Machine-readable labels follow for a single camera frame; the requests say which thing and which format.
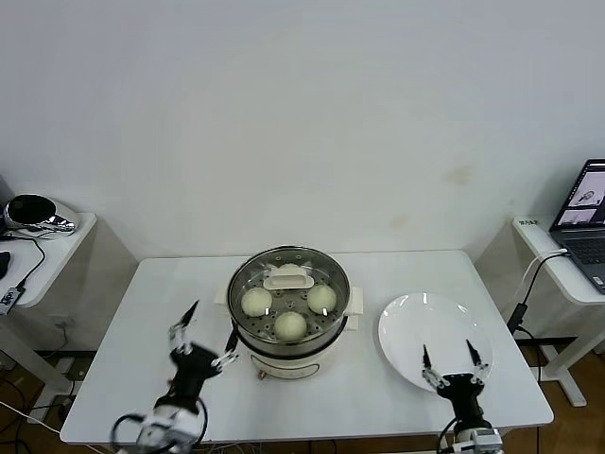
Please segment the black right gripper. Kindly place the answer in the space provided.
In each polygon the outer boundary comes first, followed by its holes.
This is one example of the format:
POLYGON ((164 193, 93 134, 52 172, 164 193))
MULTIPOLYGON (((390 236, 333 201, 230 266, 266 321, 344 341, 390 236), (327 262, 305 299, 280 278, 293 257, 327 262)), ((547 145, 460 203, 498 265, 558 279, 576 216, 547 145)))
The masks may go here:
POLYGON ((458 421, 482 421, 483 410, 477 398, 483 392, 489 374, 489 363, 484 361, 479 351, 466 341, 473 363, 472 373, 442 376, 432 367, 432 362, 423 345, 422 377, 438 396, 448 400, 458 421))

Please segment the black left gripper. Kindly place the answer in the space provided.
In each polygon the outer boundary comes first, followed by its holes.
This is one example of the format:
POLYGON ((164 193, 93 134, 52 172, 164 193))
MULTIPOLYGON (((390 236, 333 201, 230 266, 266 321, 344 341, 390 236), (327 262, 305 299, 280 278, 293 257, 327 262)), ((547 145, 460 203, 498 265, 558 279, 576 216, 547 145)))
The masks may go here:
POLYGON ((196 300, 168 330, 170 359, 176 366, 176 374, 168 392, 162 396, 162 404, 188 411, 198 411, 198 399, 204 382, 219 375, 219 370, 238 358, 238 331, 235 326, 221 356, 197 344, 191 344, 186 331, 198 304, 199 300, 196 300))

